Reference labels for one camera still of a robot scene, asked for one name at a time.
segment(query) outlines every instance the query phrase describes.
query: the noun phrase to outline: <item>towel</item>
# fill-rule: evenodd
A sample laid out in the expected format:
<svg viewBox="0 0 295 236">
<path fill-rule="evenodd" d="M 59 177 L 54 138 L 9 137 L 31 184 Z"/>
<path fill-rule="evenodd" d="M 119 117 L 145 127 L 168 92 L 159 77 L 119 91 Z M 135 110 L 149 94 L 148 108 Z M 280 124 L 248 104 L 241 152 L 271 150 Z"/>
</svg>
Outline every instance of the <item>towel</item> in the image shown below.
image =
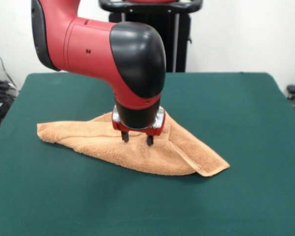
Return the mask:
<svg viewBox="0 0 295 236">
<path fill-rule="evenodd" d="M 88 121 L 55 121 L 37 124 L 37 135 L 51 144 L 136 171 L 183 176 L 199 173 L 213 176 L 230 165 L 214 150 L 180 126 L 166 112 L 163 132 L 147 145 L 147 136 L 129 132 L 129 142 L 121 140 L 112 126 L 112 113 Z"/>
</svg>

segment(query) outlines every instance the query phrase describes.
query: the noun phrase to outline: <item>orange towel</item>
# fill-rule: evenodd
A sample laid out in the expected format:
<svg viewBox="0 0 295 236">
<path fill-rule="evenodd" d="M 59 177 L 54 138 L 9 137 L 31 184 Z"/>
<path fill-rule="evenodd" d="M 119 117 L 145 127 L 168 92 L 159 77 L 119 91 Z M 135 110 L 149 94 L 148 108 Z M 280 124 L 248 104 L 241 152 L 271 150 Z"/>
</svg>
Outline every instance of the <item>orange towel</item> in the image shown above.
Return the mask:
<svg viewBox="0 0 295 236">
<path fill-rule="evenodd" d="M 208 177 L 230 167 L 168 113 L 162 134 L 154 137 L 150 147 L 146 134 L 139 132 L 129 132 L 129 142 L 124 143 L 120 132 L 113 129 L 111 117 L 110 112 L 89 121 L 41 123 L 37 134 L 45 142 L 146 173 L 181 176 L 197 172 Z"/>
</svg>

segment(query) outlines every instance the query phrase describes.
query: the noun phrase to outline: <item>black cable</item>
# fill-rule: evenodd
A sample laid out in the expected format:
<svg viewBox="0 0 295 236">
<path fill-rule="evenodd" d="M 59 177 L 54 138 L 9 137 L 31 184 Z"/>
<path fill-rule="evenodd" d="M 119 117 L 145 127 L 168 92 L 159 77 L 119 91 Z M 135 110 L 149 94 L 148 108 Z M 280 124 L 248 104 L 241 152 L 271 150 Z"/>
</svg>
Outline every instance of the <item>black cable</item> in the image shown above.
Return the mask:
<svg viewBox="0 0 295 236">
<path fill-rule="evenodd" d="M 5 74 L 6 74 L 6 76 L 7 76 L 8 79 L 11 81 L 11 83 L 17 88 L 17 86 L 16 86 L 16 84 L 14 83 L 14 81 L 12 80 L 12 78 L 11 78 L 11 77 L 9 76 L 9 74 L 6 72 L 5 67 L 4 67 L 3 60 L 2 60 L 1 57 L 0 57 L 0 61 L 1 61 L 1 65 L 2 65 L 2 68 L 3 68 L 3 70 L 4 70 Z"/>
</svg>

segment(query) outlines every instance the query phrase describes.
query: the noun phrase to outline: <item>black cart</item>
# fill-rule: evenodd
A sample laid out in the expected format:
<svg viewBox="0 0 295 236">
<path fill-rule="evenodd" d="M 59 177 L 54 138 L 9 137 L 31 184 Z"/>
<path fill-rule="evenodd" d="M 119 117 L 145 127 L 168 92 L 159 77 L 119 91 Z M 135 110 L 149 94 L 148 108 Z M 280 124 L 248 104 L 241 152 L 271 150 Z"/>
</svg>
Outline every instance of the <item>black cart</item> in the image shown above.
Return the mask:
<svg viewBox="0 0 295 236">
<path fill-rule="evenodd" d="M 166 52 L 166 71 L 185 72 L 190 39 L 189 14 L 202 8 L 203 0 L 99 0 L 100 7 L 111 12 L 109 21 L 140 22 L 154 27 L 162 37 Z"/>
</svg>

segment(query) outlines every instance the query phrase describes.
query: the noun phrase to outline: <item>green table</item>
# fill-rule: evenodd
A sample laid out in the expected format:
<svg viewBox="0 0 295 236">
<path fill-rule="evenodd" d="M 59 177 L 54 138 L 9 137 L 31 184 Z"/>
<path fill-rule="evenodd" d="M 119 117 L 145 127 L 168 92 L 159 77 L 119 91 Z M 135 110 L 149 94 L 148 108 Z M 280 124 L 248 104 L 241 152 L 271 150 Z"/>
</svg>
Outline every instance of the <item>green table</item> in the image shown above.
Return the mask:
<svg viewBox="0 0 295 236">
<path fill-rule="evenodd" d="M 0 128 L 0 236 L 295 236 L 295 111 L 271 76 L 167 75 L 161 105 L 231 165 L 213 177 L 144 174 L 36 135 L 113 105 L 101 80 L 27 78 Z"/>
</svg>

